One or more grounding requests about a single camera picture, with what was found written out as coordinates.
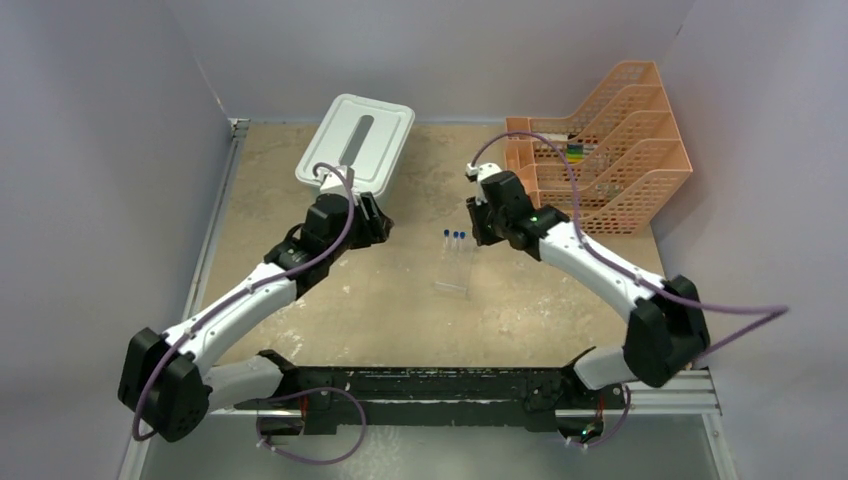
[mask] gray wall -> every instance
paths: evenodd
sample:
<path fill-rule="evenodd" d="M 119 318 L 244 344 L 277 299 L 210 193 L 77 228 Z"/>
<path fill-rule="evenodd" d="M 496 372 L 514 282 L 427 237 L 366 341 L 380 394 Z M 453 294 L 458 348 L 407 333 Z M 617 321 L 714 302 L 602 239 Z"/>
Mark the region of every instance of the gray wall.
<path fill-rule="evenodd" d="M 130 336 L 182 313 L 229 123 L 157 1 L 0 3 L 0 478 L 114 478 Z"/>
<path fill-rule="evenodd" d="M 318 120 L 340 93 L 418 120 L 563 115 L 660 60 L 694 0 L 169 0 L 229 116 Z"/>
<path fill-rule="evenodd" d="M 667 271 L 793 307 L 710 360 L 746 479 L 848 471 L 846 46 L 844 1 L 698 0 L 662 65 L 697 169 L 655 222 Z"/>

